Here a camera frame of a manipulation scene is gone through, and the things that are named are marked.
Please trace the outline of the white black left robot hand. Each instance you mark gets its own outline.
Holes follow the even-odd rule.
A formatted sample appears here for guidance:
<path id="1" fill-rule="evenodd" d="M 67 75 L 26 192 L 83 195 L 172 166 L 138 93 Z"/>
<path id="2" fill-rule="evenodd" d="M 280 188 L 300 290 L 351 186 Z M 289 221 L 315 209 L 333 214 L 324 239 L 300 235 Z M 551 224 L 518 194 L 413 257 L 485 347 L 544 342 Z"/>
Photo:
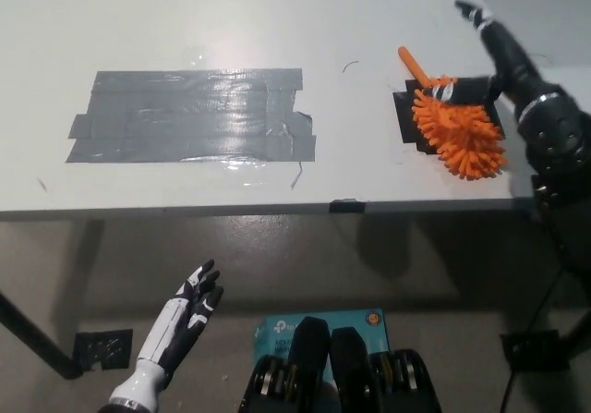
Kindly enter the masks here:
<path id="1" fill-rule="evenodd" d="M 112 392 L 108 407 L 156 412 L 159 396 L 204 332 L 223 296 L 214 261 L 200 265 L 169 298 L 141 347 L 131 376 Z"/>

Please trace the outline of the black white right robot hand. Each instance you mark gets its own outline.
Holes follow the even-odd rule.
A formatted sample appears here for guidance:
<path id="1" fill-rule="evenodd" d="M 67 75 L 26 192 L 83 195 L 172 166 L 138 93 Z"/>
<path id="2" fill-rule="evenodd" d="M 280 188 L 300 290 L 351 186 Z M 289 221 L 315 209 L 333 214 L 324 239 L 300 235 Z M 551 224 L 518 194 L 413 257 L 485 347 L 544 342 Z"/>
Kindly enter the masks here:
<path id="1" fill-rule="evenodd" d="M 440 102 L 458 105 L 484 104 L 504 94 L 520 109 L 542 96 L 563 94 L 560 86 L 542 78 L 523 46 L 490 11 L 466 0 L 455 0 L 454 5 L 478 33 L 495 72 L 487 77 L 462 78 L 445 86 L 429 87 L 424 93 Z"/>

